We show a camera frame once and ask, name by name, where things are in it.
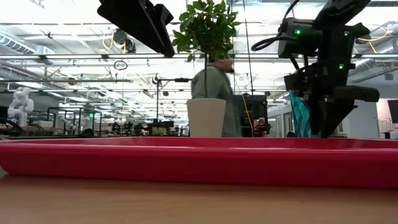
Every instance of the ceiling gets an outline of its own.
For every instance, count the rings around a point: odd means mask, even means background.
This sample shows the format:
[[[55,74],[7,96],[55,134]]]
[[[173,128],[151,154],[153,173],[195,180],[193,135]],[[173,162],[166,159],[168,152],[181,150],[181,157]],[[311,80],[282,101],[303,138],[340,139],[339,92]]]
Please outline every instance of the ceiling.
[[[178,30],[178,15],[185,12],[187,3],[193,0],[153,0],[154,4],[164,4],[174,15],[174,20],[167,26],[169,34],[173,30]],[[253,88],[257,94],[263,94],[269,90],[283,90],[283,76],[293,72],[294,67],[289,61],[273,58],[252,56],[248,59],[248,53],[256,54],[276,54],[277,44],[252,52],[250,47],[259,40],[272,37],[276,34],[284,12],[288,8],[290,1],[282,0],[247,0],[245,5],[243,1],[233,1],[232,10],[238,11],[237,20],[242,22],[238,27],[238,36],[234,38],[234,54],[243,54],[241,58],[236,58],[234,68],[235,76],[231,76],[231,83],[235,83],[236,91],[242,92],[251,89],[251,76]],[[294,16],[302,19],[313,19],[316,17],[325,1],[306,0],[299,3],[294,9]],[[391,40],[397,36],[398,24],[396,23],[396,14],[398,13],[397,1],[373,1],[366,9],[359,13],[349,25],[362,22],[372,32],[373,39],[385,37],[375,41],[377,46]],[[114,63],[120,59],[92,60],[92,59],[74,59],[73,55],[78,54],[122,54],[122,49],[113,45],[111,48],[111,37],[116,26],[109,23],[96,13],[100,6],[98,0],[3,0],[0,2],[0,34],[12,36],[23,45],[32,49],[46,49],[48,53],[55,55],[70,55],[51,60],[51,64],[39,63],[37,60],[5,60],[20,69],[28,70],[38,74],[37,77],[23,76],[23,79],[38,79],[40,77],[48,80],[61,80],[75,78],[77,80],[113,80],[111,82],[81,82],[76,85],[67,83],[41,83],[42,89],[60,90],[53,97],[61,102],[86,103],[83,101],[71,100],[70,97],[87,98],[90,102],[104,103],[106,98],[110,103],[127,102],[134,109],[136,115],[152,118],[156,109],[156,85],[152,79],[157,75],[159,78],[193,78],[194,75],[203,69],[203,62],[196,61],[187,63],[185,56],[174,58],[160,58],[153,50],[134,40],[137,48],[137,55],[145,54],[137,58],[124,59],[128,65],[125,70],[117,70]],[[355,45],[355,53],[372,53],[369,44]],[[17,55],[19,52],[0,45],[0,53],[4,55]],[[384,54],[392,53],[390,50],[383,51]],[[350,82],[369,78],[364,80],[368,84],[372,76],[376,77],[374,86],[397,85],[395,78],[398,75],[393,72],[392,80],[381,80],[378,73],[385,69],[380,66],[378,61],[372,70],[358,73],[349,78]],[[12,74],[18,74],[16,71],[5,69],[0,71],[3,79],[8,79]],[[118,80],[130,80],[130,82],[116,82]],[[167,91],[168,96],[160,94],[161,116],[171,116],[181,120],[187,119],[185,102],[190,98],[189,83],[162,83],[162,91]],[[62,92],[61,90],[81,90],[79,92]],[[99,96],[95,89],[115,90],[112,94],[105,97]],[[283,96],[283,91],[272,92],[272,98],[276,100]],[[129,110],[122,107],[112,106],[119,111]]]

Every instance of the gray shirt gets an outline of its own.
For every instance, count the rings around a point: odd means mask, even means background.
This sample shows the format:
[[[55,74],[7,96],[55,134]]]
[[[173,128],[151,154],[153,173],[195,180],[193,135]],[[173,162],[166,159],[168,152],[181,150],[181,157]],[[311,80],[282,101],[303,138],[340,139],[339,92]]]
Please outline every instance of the gray shirt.
[[[207,97],[226,101],[223,137],[241,137],[239,116],[234,105],[231,84],[225,72],[213,64],[207,66]],[[192,80],[192,98],[205,97],[205,70],[200,71]]]

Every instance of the person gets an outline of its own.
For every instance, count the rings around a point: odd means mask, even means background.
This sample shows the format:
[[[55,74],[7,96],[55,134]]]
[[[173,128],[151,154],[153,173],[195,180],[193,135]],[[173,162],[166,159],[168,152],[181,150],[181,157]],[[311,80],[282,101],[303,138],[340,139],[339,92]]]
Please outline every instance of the person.
[[[209,61],[207,65],[207,97],[226,101],[223,137],[241,137],[239,116],[234,105],[234,95],[231,83],[226,73],[233,73],[232,61],[228,59]],[[205,97],[205,70],[195,75],[191,83],[192,98]]]

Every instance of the green leaves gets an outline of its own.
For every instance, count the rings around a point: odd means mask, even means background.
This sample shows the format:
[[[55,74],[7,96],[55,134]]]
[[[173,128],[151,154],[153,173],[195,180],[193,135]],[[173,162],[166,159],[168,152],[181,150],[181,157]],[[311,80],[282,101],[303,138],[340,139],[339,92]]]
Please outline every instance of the green leaves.
[[[232,37],[236,37],[235,22],[238,12],[223,0],[214,4],[213,0],[196,0],[187,6],[187,12],[180,15],[180,30],[174,30],[173,46],[178,52],[190,53],[187,61],[195,61],[195,52],[201,52],[199,58],[205,58],[204,52],[211,58],[228,58],[233,48]]]

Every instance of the wooden surface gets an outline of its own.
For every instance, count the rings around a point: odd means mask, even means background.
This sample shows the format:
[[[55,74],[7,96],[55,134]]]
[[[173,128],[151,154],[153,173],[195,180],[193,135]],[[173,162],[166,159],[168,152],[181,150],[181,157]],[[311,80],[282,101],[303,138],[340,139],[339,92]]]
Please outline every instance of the wooden surface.
[[[4,224],[397,223],[393,190],[5,176]]]

